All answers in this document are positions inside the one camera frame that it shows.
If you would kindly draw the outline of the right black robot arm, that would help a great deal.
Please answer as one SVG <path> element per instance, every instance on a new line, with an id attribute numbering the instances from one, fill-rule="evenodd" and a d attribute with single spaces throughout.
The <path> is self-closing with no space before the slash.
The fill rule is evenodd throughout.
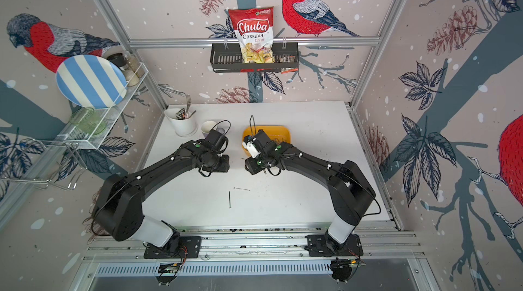
<path id="1" fill-rule="evenodd" d="M 278 168 L 305 176 L 328 190 L 336 213 L 328 237 L 339 245 L 347 241 L 376 199 L 374 189 L 353 161 L 341 164 L 322 160 L 290 143 L 270 139 L 263 130 L 245 137 L 242 146 L 251 155 L 245 160 L 250 174 Z"/>

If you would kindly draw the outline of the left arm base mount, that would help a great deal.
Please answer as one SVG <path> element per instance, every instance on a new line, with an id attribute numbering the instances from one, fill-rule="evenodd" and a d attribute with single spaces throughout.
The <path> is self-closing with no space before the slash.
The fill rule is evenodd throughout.
<path id="1" fill-rule="evenodd" d="M 182 273 L 188 259 L 199 256 L 201 246 L 201 237 L 182 237 L 175 231 L 163 247 L 147 243 L 144 259 L 167 260 L 159 265 L 155 277 L 160 286 L 168 286 Z"/>

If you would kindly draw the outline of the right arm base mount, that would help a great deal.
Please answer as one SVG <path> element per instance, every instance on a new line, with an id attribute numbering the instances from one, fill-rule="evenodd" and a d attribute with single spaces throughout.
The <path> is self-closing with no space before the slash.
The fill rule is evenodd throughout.
<path id="1" fill-rule="evenodd" d="M 331 258 L 332 279 L 348 282 L 362 264 L 364 254 L 360 237 L 351 233 L 344 243 L 338 243 L 328 232 L 306 236 L 304 249 L 310 257 Z"/>

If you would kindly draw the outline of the yellow plastic storage box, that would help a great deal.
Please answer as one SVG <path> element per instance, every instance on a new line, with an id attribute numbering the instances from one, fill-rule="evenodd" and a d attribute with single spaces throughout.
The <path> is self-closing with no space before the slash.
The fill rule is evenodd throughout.
<path id="1" fill-rule="evenodd" d="M 277 140 L 278 143 L 281 143 L 281 142 L 291 143 L 290 131 L 285 126 L 265 125 L 265 126 L 257 126 L 256 128 L 255 127 L 251 128 L 250 126 L 248 126 L 243 131 L 242 138 L 241 138 L 242 139 L 242 148 L 247 157 L 250 157 L 251 155 L 250 155 L 249 151 L 243 145 L 244 143 L 246 143 L 244 141 L 244 139 L 250 135 L 254 135 L 255 132 L 258 132 L 260 130 L 263 130 L 271 140 Z"/>

